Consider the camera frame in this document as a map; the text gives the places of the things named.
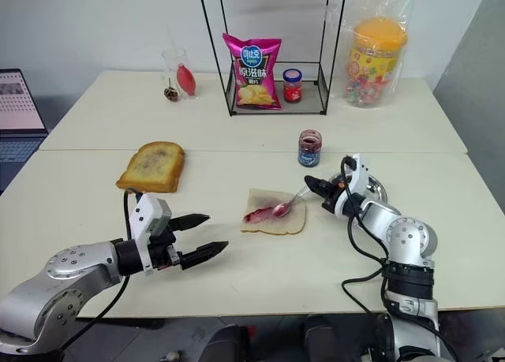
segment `toast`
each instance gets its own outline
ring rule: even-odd
[[[176,192],[184,166],[184,150],[176,143],[145,144],[129,160],[116,185],[138,192]]]

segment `metal spoon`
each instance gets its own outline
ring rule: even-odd
[[[300,191],[298,191],[289,202],[282,202],[277,204],[275,207],[272,208],[271,213],[276,217],[276,218],[281,218],[282,216],[286,216],[289,211],[291,211],[291,207],[293,206],[294,201],[298,197],[302,197],[305,195],[307,192],[310,191],[310,188],[305,185],[303,186]]]

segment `laptop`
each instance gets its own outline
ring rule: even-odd
[[[19,69],[0,69],[0,190],[16,177],[47,136]]]

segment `small jar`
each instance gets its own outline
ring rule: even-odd
[[[296,103],[301,100],[301,71],[298,69],[284,70],[284,100]]]
[[[298,161],[305,167],[313,167],[319,163],[323,138],[313,129],[307,129],[300,134],[298,140]]]

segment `potato chip bag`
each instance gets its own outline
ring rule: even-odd
[[[273,69],[282,40],[242,41],[226,33],[223,33],[223,39],[234,57],[237,106],[280,110]]]

